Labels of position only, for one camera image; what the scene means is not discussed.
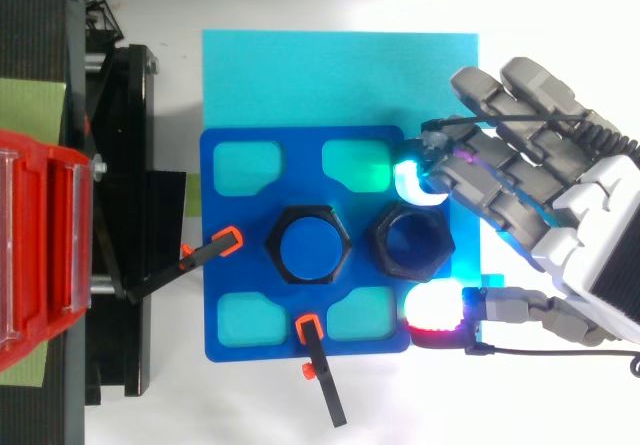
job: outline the wire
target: wire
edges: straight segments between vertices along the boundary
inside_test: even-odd
[[[518,350],[499,348],[488,343],[475,343],[466,350],[468,355],[520,355],[528,357],[633,357],[630,370],[634,377],[640,378],[640,351],[633,350]]]
[[[459,117],[459,118],[437,118],[435,120],[429,120],[423,124],[425,125],[464,125],[466,123],[481,123],[481,122],[548,122],[548,121],[560,121],[569,122],[577,121],[584,122],[586,119],[582,115],[493,115],[491,117]]]
[[[423,131],[435,131],[446,125],[464,125],[481,122],[576,122],[570,138],[585,153],[603,158],[626,155],[640,168],[640,144],[619,132],[612,132],[602,125],[596,125],[581,115],[494,115],[487,117],[437,118],[422,124]]]

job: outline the hexagonal nut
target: hexagonal nut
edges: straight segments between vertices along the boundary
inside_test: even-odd
[[[324,277],[311,280],[300,278],[292,274],[285,266],[280,253],[282,237],[287,230],[287,227],[289,227],[289,225],[291,225],[296,220],[306,217],[320,218],[329,222],[338,232],[340,241],[342,243],[342,255],[340,256],[338,264],[333,269],[333,271]],[[340,223],[340,219],[333,211],[333,208],[327,205],[294,205],[286,207],[282,211],[282,215],[280,215],[280,218],[278,218],[275,225],[271,229],[271,232],[269,233],[269,236],[267,237],[267,240],[265,242],[265,248],[267,249],[267,253],[271,257],[271,261],[280,272],[280,275],[282,275],[282,278],[284,278],[287,283],[291,284],[332,283],[337,277],[338,273],[340,273],[340,269],[349,256],[351,247],[352,243],[351,238],[349,238],[349,234],[342,226],[342,223]]]
[[[428,282],[456,247],[444,214],[435,207],[389,204],[369,227],[378,266],[388,276]]]

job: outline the glowing cyan fingertip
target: glowing cyan fingertip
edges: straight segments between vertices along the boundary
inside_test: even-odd
[[[455,330],[464,318],[462,285],[451,278],[419,283],[407,294],[404,313],[421,330]]]
[[[400,162],[393,167],[396,190],[405,202],[420,207],[433,207],[444,202],[446,193],[427,193],[420,187],[418,165],[413,160]]]

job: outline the red container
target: red container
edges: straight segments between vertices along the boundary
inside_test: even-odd
[[[0,132],[0,370],[47,338],[48,152]]]
[[[49,148],[47,336],[80,318],[90,301],[93,177],[89,159]]]
[[[0,131],[0,371],[89,306],[92,191],[81,153]]]

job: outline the green glowing cutout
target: green glowing cutout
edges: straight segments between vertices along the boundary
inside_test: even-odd
[[[391,152],[380,140],[330,140],[322,169],[352,192],[384,192],[391,185]]]

